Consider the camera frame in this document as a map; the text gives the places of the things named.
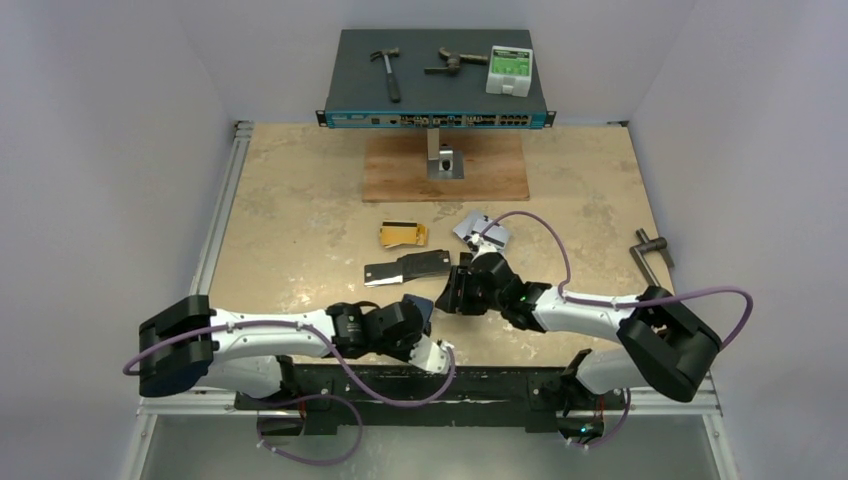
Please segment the navy blue card holder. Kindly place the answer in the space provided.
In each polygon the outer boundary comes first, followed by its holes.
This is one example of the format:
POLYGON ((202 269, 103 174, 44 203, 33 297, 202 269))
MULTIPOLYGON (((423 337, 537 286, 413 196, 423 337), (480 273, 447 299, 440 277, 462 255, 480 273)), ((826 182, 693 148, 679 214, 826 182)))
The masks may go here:
POLYGON ((412 294, 404 294, 402 300, 410 301, 416 306, 423 319, 422 331, 425 335, 430 336, 432 334, 432 315, 435 310, 434 302, 428 298, 412 294))

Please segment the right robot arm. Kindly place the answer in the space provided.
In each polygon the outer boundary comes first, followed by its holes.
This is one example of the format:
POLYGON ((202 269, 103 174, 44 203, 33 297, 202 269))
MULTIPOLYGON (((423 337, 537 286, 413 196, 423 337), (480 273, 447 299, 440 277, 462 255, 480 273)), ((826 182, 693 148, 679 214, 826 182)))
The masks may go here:
POLYGON ((722 349, 718 334, 661 287, 629 296, 560 293, 552 284, 522 280, 497 252, 453 267, 435 306, 463 316, 496 311, 518 330, 618 343, 571 365, 561 392, 576 407, 611 390, 640 387, 689 402, 722 349))

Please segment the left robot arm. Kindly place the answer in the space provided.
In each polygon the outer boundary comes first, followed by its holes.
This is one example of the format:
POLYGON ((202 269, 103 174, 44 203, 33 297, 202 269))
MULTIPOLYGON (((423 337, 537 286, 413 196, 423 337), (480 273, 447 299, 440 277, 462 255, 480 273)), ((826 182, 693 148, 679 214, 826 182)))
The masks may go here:
POLYGON ((297 399, 298 382, 283 372, 283 358, 344 361, 375 354, 444 374, 449 355, 429 333, 428 318, 411 298, 262 315, 215 309, 208 296, 190 295, 141 323, 139 352, 124 372, 137 376, 145 398, 206 386, 284 409, 297 399))

